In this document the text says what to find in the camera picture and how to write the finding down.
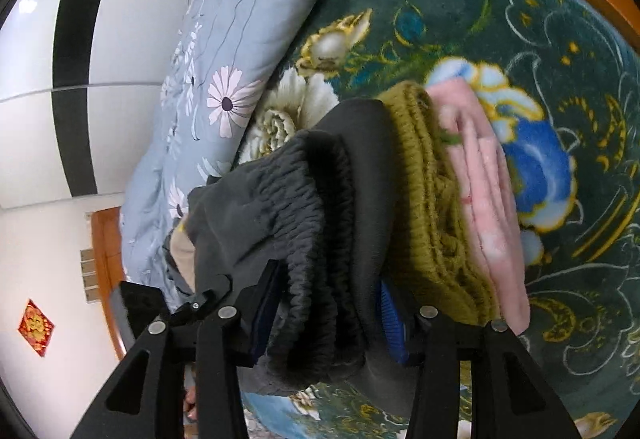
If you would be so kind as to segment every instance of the white flower print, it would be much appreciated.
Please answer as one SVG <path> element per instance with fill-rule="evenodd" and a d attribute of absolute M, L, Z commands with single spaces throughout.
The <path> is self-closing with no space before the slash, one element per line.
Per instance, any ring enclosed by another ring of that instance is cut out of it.
<path fill-rule="evenodd" d="M 229 67 L 225 66 L 213 75 L 213 82 L 209 83 L 207 106 L 213 109 L 209 114 L 209 122 L 214 124 L 220 120 L 220 137 L 231 137 L 233 131 L 231 122 L 242 128 L 249 123 L 252 112 L 260 98 L 260 80 L 238 88 L 242 71 L 233 69 L 229 74 Z"/>
<path fill-rule="evenodd" d="M 191 40 L 189 41 L 186 50 L 184 51 L 184 62 L 186 64 L 191 60 L 191 55 L 193 54 L 193 50 L 196 47 L 196 39 L 198 38 L 198 31 L 202 27 L 201 23 L 196 22 L 196 25 L 193 26 L 193 31 L 189 33 Z"/>
<path fill-rule="evenodd" d="M 289 400 L 300 414 L 308 415 L 316 421 L 320 421 L 320 414 L 316 409 L 316 395 L 311 387 L 304 392 L 296 392 L 290 395 Z"/>
<path fill-rule="evenodd" d="M 175 179 L 169 188 L 169 196 L 166 202 L 169 204 L 169 215 L 171 218 L 183 218 L 183 216 L 189 212 L 184 194 L 182 190 L 175 185 Z"/>
<path fill-rule="evenodd" d="M 189 66 L 184 73 L 184 84 L 187 87 L 185 92 L 185 104 L 184 104 L 184 113 L 188 116 L 191 115 L 193 111 L 193 85 L 195 84 L 195 68 L 193 65 L 193 59 L 189 61 Z"/>
<path fill-rule="evenodd" d="M 216 161 L 216 165 L 213 166 L 206 157 L 203 157 L 202 166 L 197 164 L 196 169 L 202 180 L 206 182 L 209 176 L 222 177 L 228 174 L 231 171 L 231 163 Z"/>
<path fill-rule="evenodd" d="M 322 74 L 305 80 L 295 67 L 284 71 L 278 86 L 265 93 L 244 138 L 239 162 L 263 157 L 283 146 L 298 130 L 313 127 L 338 104 Z"/>
<path fill-rule="evenodd" d="M 369 33 L 372 13 L 373 9 L 367 9 L 350 14 L 307 38 L 296 62 L 300 75 L 306 78 L 322 72 L 327 78 L 337 76 L 349 51 Z"/>
<path fill-rule="evenodd" d="M 164 82 L 162 82 L 162 85 L 160 86 L 160 105 L 163 105 L 164 102 L 166 101 L 166 96 L 169 92 L 170 82 L 171 82 L 171 77 L 166 76 L 164 78 Z"/>
<path fill-rule="evenodd" d="M 177 125 L 174 124 L 171 129 L 169 129 L 169 135 L 167 136 L 166 141 L 169 145 L 169 155 L 171 156 L 171 159 L 178 161 L 178 156 L 182 151 L 182 138 L 180 137 Z"/>
<path fill-rule="evenodd" d="M 175 47 L 174 55 L 171 57 L 171 65 L 175 69 L 175 67 L 179 66 L 182 61 L 182 40 L 178 42 L 178 45 Z"/>

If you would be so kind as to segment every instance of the teal floral blanket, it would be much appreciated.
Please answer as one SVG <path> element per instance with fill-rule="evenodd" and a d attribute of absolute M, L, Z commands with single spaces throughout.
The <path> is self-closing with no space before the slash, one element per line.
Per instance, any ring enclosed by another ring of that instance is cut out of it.
<path fill-rule="evenodd" d="M 464 78 L 510 167 L 532 308 L 522 341 L 582 436 L 612 438 L 640 396 L 639 74 L 583 0 L 319 0 L 240 160 L 341 99 Z M 471 398 L 464 388 L 459 437 Z M 289 438 L 396 439 L 407 427 L 348 385 L 245 403 Z"/>

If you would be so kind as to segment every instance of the pink daisy print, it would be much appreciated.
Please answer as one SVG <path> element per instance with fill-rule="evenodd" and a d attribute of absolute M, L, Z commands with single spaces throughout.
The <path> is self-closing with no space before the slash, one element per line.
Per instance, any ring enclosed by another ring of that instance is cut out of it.
<path fill-rule="evenodd" d="M 225 66 L 213 75 L 213 82 L 209 83 L 207 106 L 213 109 L 209 114 L 209 122 L 214 124 L 220 120 L 220 137 L 231 137 L 231 123 L 246 127 L 254 111 L 255 104 L 260 99 L 258 86 L 260 80 L 238 88 L 242 77 L 242 70 L 233 69 L 229 75 L 229 67 Z"/>

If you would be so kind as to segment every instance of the black stripe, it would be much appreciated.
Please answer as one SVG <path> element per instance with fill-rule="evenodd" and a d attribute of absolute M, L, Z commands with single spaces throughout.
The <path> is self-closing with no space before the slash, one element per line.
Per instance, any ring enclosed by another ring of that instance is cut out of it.
<path fill-rule="evenodd" d="M 53 88 L 89 82 L 99 5 L 100 0 L 60 0 L 53 39 Z M 60 159 L 71 196 L 97 194 L 89 145 L 86 87 L 54 91 L 51 104 Z"/>

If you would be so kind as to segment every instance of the pink towel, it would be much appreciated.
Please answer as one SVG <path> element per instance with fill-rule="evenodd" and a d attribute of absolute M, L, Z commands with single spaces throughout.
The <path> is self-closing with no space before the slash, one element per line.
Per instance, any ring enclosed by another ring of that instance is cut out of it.
<path fill-rule="evenodd" d="M 427 88 L 440 126 L 460 134 L 447 146 L 460 184 L 469 245 L 491 279 L 500 312 L 515 334 L 529 326 L 524 258 L 504 152 L 473 90 L 456 78 Z"/>

